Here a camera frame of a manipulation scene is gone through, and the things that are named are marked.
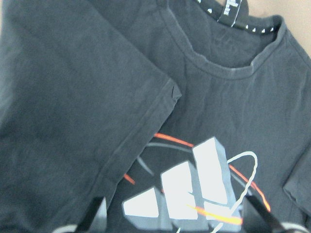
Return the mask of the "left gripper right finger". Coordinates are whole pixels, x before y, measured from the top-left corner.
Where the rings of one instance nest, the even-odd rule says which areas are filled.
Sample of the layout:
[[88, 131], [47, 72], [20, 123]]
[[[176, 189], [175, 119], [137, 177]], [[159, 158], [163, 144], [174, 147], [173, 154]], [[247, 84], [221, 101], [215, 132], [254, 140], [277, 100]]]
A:
[[310, 233], [302, 225], [280, 222], [255, 196], [243, 200], [242, 228], [246, 233]]

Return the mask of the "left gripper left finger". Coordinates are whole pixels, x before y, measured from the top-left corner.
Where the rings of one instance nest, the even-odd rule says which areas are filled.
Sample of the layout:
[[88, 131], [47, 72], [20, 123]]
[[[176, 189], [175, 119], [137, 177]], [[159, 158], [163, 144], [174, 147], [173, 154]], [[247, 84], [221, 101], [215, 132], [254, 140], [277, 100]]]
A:
[[77, 225], [56, 228], [53, 233], [104, 233], [107, 228], [107, 207], [105, 197], [95, 197]]

